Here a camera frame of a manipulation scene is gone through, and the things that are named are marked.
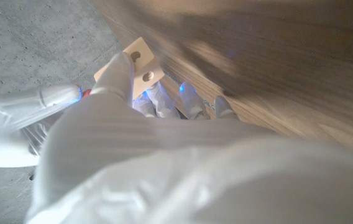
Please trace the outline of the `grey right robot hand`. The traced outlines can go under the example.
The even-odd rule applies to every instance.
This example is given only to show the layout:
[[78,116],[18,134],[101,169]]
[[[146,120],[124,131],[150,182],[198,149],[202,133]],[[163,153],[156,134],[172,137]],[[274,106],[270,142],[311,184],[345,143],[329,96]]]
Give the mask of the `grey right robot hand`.
[[36,166],[49,129],[81,97],[73,84],[0,94],[0,168]]

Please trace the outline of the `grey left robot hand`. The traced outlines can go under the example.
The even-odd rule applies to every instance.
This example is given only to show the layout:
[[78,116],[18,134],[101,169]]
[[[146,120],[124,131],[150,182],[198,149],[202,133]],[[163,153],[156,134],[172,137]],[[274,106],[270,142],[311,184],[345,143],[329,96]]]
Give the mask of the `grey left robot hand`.
[[26,223],[353,223],[353,151],[240,121],[132,108],[132,59],[113,56],[50,129]]

